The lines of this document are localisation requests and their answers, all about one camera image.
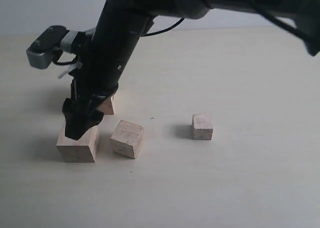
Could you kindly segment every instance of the table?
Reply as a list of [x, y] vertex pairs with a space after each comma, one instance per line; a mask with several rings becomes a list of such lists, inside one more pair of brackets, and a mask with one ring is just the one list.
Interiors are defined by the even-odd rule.
[[[320, 61], [301, 41], [275, 27], [142, 38], [97, 162], [70, 164], [55, 145], [71, 78], [28, 66], [35, 38], [0, 36], [0, 227], [320, 226]], [[212, 141], [191, 140], [198, 113]], [[145, 129], [137, 160], [111, 150], [120, 120]]]

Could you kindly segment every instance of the wooden block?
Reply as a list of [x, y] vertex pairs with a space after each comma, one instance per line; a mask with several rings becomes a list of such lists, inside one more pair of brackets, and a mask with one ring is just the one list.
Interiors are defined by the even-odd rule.
[[98, 148], [98, 127], [90, 128], [79, 140], [73, 140], [65, 136], [63, 126], [56, 147], [65, 162], [70, 163], [94, 163]]
[[121, 120], [110, 138], [113, 151], [136, 159], [141, 149], [143, 133], [141, 125]]
[[194, 140], [211, 140], [214, 126], [210, 115], [194, 114], [192, 118], [192, 135]]
[[106, 99], [99, 107], [98, 111], [103, 112], [104, 115], [114, 115], [115, 114], [115, 103], [116, 103], [116, 94]]

